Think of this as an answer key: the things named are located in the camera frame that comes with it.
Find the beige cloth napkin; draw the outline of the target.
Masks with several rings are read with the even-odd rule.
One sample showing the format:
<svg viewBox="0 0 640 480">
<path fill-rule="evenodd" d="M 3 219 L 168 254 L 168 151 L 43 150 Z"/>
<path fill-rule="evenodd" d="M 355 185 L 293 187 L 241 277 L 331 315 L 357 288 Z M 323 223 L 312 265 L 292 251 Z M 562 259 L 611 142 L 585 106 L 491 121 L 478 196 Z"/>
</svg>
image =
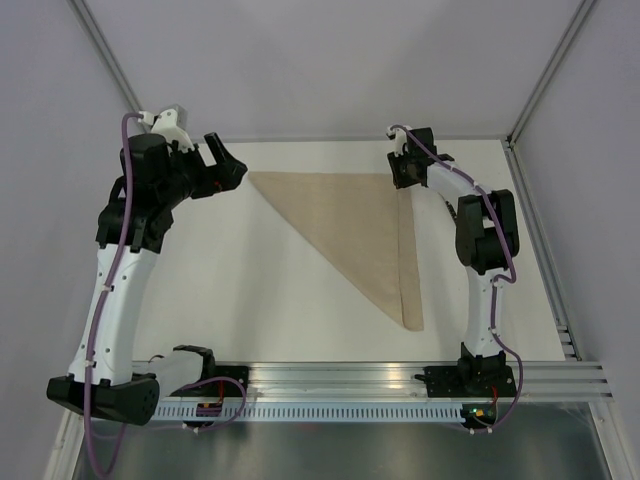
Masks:
<svg viewBox="0 0 640 480">
<path fill-rule="evenodd" d="M 262 197 L 399 326 L 424 329 L 411 193 L 387 174 L 254 172 Z"/>
</svg>

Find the black handled steel fork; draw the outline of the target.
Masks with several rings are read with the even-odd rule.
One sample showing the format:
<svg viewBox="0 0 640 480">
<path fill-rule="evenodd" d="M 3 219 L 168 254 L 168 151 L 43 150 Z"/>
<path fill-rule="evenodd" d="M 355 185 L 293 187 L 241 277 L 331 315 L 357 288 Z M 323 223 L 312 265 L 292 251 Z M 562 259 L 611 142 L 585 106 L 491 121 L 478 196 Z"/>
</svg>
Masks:
<svg viewBox="0 0 640 480">
<path fill-rule="evenodd" d="M 456 220 L 457 220 L 457 214 L 456 214 L 456 211 L 455 211 L 453 205 L 450 202 L 448 202 L 447 200 L 445 200 L 445 199 L 443 199 L 443 201 L 444 201 L 444 204 L 446 206 L 446 209 L 447 209 L 452 221 L 455 223 Z"/>
</svg>

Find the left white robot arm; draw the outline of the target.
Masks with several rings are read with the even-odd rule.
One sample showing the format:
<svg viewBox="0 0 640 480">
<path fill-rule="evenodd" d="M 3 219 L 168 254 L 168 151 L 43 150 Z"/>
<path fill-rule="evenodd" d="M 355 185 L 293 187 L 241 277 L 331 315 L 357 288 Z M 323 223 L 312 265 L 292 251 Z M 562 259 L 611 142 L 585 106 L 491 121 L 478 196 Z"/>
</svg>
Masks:
<svg viewBox="0 0 640 480">
<path fill-rule="evenodd" d="M 96 284 L 85 331 L 67 373 L 49 380 L 49 400 L 79 415 L 142 426 L 161 399 L 185 386 L 198 396 L 216 389 L 209 348 L 176 346 L 158 366 L 133 358 L 143 296 L 173 209 L 186 199 L 236 189 L 248 171 L 216 133 L 204 140 L 212 165 L 198 147 L 182 151 L 160 134 L 134 135 L 121 150 L 132 177 L 115 180 L 99 214 Z"/>
</svg>

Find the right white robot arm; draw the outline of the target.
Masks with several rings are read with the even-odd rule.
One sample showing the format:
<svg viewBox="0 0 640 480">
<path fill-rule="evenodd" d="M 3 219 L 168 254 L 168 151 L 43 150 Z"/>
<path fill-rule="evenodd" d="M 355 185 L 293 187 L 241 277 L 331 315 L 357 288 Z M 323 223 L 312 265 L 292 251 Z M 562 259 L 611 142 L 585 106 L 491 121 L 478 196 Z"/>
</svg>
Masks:
<svg viewBox="0 0 640 480">
<path fill-rule="evenodd" d="M 431 129 L 392 125 L 387 159 L 398 189 L 420 185 L 438 193 L 454 216 L 455 250 L 468 279 L 468 322 L 453 366 L 427 366 L 417 375 L 430 398 L 513 398 L 510 350 L 501 339 L 503 289 L 517 280 L 519 253 L 515 198 L 508 189 L 483 187 L 448 154 Z"/>
</svg>

